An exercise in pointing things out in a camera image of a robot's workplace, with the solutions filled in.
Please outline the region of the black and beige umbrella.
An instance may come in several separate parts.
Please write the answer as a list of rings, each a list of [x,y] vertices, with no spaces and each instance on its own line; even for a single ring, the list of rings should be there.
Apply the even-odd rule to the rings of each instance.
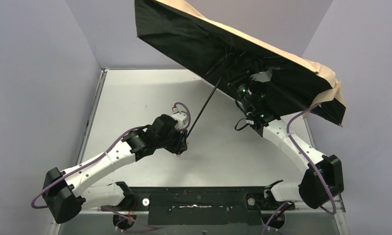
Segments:
[[[272,70],[275,87],[265,99],[280,117],[309,109],[342,125],[346,103],[329,67],[212,21],[184,0],[137,0],[134,7],[138,38],[233,99],[229,70]]]

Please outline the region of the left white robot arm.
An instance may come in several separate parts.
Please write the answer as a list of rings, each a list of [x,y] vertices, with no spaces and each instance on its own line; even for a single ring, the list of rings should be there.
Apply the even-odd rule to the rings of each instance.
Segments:
[[[42,198],[55,222],[68,222],[82,210],[101,206],[121,211],[131,209],[135,197],[125,182],[100,187],[95,183],[125,165],[154,154],[157,149],[182,154],[187,150],[189,123],[190,115],[184,111],[163,114],[152,124],[126,131],[106,151],[78,166],[49,170]]]

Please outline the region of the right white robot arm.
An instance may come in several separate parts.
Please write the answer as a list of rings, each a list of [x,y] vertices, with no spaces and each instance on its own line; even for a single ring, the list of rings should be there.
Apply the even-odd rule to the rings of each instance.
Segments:
[[[262,138],[281,150],[299,169],[300,182],[277,181],[265,189],[265,195],[276,202],[304,202],[312,209],[324,209],[332,205],[335,213],[335,197],[344,191],[341,160],[316,150],[291,131],[291,124],[308,112],[301,111],[288,122],[271,109],[265,97],[275,87],[264,72],[245,75],[236,82],[228,83],[235,95],[235,104],[245,116],[246,126],[254,129]]]

